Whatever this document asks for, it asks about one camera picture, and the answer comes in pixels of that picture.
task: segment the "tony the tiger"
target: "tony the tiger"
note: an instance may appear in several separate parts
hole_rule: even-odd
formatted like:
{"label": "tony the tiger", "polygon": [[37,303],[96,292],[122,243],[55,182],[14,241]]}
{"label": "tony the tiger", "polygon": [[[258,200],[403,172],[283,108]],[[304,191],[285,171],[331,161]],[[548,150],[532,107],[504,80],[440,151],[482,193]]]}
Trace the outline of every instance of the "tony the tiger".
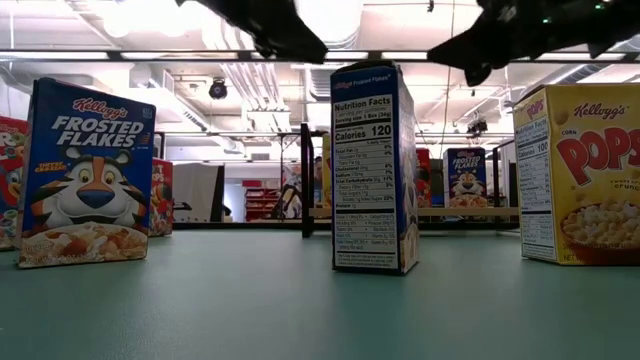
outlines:
{"label": "tony the tiger", "polygon": [[142,226],[148,201],[122,173],[132,160],[129,151],[119,150],[115,157],[92,156],[70,147],[65,155],[72,161],[71,170],[40,187],[31,199],[35,226],[29,236],[86,222],[121,225],[148,233]]}

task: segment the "blue cereal box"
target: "blue cereal box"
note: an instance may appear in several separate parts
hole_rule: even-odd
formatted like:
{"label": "blue cereal box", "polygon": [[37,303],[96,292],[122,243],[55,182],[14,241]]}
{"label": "blue cereal box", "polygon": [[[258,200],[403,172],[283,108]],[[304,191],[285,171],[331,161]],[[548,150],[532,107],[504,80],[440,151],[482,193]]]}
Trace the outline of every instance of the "blue cereal box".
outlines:
{"label": "blue cereal box", "polygon": [[27,122],[0,116],[0,250],[16,241]]}
{"label": "blue cereal box", "polygon": [[146,256],[155,114],[53,79],[34,83],[21,268]]}
{"label": "blue cereal box", "polygon": [[406,274],[418,261],[415,116],[402,71],[367,61],[331,76],[333,269]]}
{"label": "blue cereal box", "polygon": [[487,170],[483,148],[448,149],[444,153],[444,206],[487,207]]}

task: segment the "ceiling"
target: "ceiling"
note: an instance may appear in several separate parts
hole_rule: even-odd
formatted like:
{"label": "ceiling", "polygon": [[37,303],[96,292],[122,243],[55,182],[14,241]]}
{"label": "ceiling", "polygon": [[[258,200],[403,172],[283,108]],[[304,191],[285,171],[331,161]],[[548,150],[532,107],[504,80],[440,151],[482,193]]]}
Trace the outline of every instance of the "ceiling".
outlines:
{"label": "ceiling", "polygon": [[[118,21],[137,24],[131,26],[123,37],[109,34],[111,0],[2,0],[0,8],[0,48],[9,49],[126,49],[156,50],[211,49],[211,42],[203,33],[211,22],[211,15],[202,9],[188,8],[177,11],[171,8],[174,0],[127,0],[127,2],[152,1],[146,13],[126,13],[120,10]],[[433,12],[428,12],[428,1],[419,0],[298,0],[301,16],[319,36],[340,40],[355,31],[353,50],[426,50],[452,35],[469,28],[480,14],[475,0],[436,0]],[[180,36],[168,36],[164,32],[179,28]],[[251,48],[251,44],[227,43],[230,48]],[[93,86],[124,96],[136,97],[166,105],[164,98],[149,95],[146,89],[132,88],[133,63],[14,63],[12,71],[38,75],[88,75],[95,79]],[[323,129],[330,122],[330,107],[326,102],[315,101],[309,96],[309,74],[304,66],[276,63],[272,67],[279,95],[286,106],[287,115],[276,118],[280,130],[296,129],[301,122]],[[427,133],[466,132],[469,122],[482,117],[489,124],[491,133],[511,133],[510,116],[501,111],[501,102],[515,100],[520,93],[539,81],[550,81],[571,70],[563,64],[512,64],[506,69],[494,71],[483,85],[474,90],[464,82],[464,74],[436,64],[407,63],[402,65],[405,82],[415,102],[417,127]],[[174,81],[173,90],[188,108],[201,115],[207,126],[218,131],[264,131],[258,129],[264,118],[247,121],[243,114],[246,97],[242,88],[229,77],[229,70],[220,64],[172,63],[137,66],[142,73],[166,71]],[[269,88],[260,82],[258,70],[248,65],[249,76],[257,79],[256,91],[263,100]],[[640,73],[637,65],[610,66],[584,81],[627,81]],[[208,95],[214,78],[226,79],[228,96],[213,100]],[[179,111],[160,111],[158,130],[196,131]],[[481,144],[492,146],[502,138],[487,138]],[[464,144],[464,138],[453,139]]]}

